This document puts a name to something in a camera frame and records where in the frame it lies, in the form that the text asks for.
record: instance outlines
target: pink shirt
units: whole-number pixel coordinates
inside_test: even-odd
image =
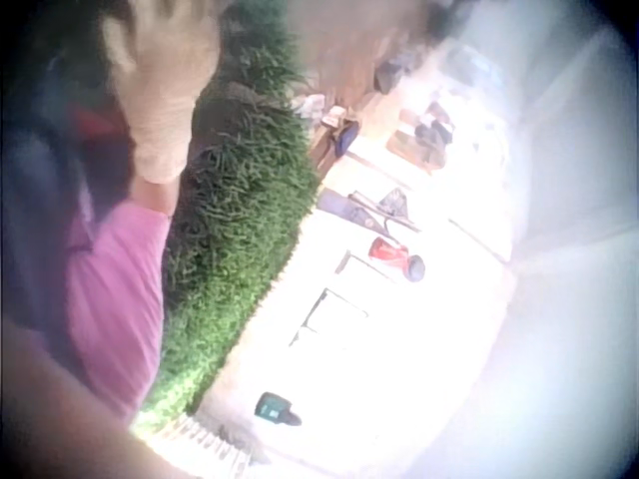
[[[78,220],[68,274],[71,336],[94,391],[129,423],[160,363],[164,321],[162,255],[171,221],[164,214],[118,205],[93,240]]]

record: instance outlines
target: green grass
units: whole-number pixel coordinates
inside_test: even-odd
[[[285,5],[238,0],[224,18],[225,56],[196,122],[215,113],[216,92],[231,81],[281,105],[235,102],[230,133],[184,175],[165,257],[162,362],[134,424],[140,435],[197,406],[286,264],[313,204],[318,182],[305,131],[284,101],[297,77]]]

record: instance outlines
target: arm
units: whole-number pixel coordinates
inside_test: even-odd
[[[27,477],[189,477],[132,436],[7,318],[2,383],[3,453]]]
[[[103,36],[134,142],[130,199],[171,216],[187,163],[196,101],[218,64],[216,2],[129,0],[133,28],[108,17]]]

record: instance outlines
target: hand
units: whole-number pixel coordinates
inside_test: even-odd
[[[154,184],[180,175],[187,162],[196,101],[215,73],[220,36],[213,0],[129,0],[133,29],[102,25],[111,75],[135,143],[136,174]]]

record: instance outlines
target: bottle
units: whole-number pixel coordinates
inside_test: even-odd
[[[265,392],[256,406],[256,416],[288,426],[300,426],[302,420],[291,412],[291,402],[271,392]]]

